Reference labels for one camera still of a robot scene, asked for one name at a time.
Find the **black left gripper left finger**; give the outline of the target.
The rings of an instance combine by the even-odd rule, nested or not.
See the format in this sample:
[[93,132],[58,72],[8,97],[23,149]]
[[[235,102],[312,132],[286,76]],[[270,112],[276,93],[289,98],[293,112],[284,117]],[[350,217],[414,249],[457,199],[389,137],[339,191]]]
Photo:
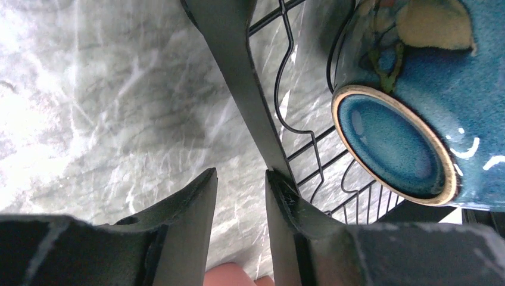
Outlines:
[[1,216],[2,285],[202,285],[216,205],[209,168],[110,225],[66,215]]

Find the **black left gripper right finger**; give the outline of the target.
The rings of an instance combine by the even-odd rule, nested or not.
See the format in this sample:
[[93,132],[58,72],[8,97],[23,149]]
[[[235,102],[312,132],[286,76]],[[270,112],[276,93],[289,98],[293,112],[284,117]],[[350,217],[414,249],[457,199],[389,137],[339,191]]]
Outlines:
[[266,172],[276,285],[503,285],[504,240],[484,225],[346,225]]

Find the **large pink mug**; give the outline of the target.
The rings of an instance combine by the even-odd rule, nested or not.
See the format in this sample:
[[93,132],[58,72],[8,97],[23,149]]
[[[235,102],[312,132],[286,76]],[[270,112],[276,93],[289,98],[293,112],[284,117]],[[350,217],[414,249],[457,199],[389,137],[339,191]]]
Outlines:
[[251,279],[236,263],[224,263],[208,270],[204,275],[203,286],[274,286],[274,280],[263,276]]

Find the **dark blue tan bowl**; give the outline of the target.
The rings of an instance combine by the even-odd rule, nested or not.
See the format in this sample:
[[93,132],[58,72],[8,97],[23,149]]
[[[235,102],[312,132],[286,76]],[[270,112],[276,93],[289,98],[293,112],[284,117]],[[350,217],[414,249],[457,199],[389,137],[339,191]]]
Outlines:
[[426,206],[504,211],[504,2],[360,1],[332,117],[378,182]]

